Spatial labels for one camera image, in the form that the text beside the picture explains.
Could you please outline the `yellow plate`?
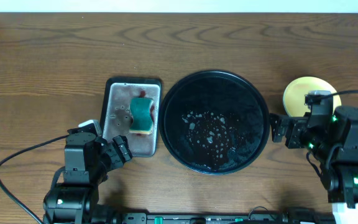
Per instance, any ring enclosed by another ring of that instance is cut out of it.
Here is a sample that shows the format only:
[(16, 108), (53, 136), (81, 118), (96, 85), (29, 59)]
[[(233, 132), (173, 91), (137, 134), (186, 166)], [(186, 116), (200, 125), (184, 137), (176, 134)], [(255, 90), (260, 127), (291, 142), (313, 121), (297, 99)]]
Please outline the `yellow plate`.
[(287, 115), (291, 117), (304, 116), (310, 112), (305, 104), (305, 96), (309, 93), (328, 95), (336, 93), (336, 89), (327, 81), (317, 77), (301, 77), (289, 83), (283, 93), (283, 106)]

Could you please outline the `green yellow sponge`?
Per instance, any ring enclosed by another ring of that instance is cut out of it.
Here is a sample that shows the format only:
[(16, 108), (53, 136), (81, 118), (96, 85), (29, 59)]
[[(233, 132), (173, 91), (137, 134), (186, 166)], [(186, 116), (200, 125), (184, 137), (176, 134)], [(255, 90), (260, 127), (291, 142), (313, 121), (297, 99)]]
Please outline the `green yellow sponge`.
[(130, 103), (130, 112), (133, 122), (129, 132), (135, 134), (149, 135), (154, 125), (150, 108), (153, 100), (150, 98), (133, 98)]

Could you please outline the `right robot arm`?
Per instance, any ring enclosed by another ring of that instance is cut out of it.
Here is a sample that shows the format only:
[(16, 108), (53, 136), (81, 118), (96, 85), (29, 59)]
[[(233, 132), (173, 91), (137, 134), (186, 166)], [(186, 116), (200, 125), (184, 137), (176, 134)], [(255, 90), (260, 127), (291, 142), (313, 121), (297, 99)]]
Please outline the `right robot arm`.
[(306, 148), (336, 223), (358, 223), (358, 108), (314, 105), (302, 117), (270, 115), (273, 142)]

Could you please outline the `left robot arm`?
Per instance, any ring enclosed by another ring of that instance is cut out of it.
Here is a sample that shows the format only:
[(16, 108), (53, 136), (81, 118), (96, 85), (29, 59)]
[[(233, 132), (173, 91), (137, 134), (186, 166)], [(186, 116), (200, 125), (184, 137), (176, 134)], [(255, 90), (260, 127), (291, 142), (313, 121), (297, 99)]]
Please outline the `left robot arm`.
[(44, 198), (43, 222), (122, 223), (123, 215), (98, 201), (108, 172), (132, 159), (127, 138), (118, 135), (109, 142), (92, 124), (69, 129), (64, 154), (65, 166), (55, 172)]

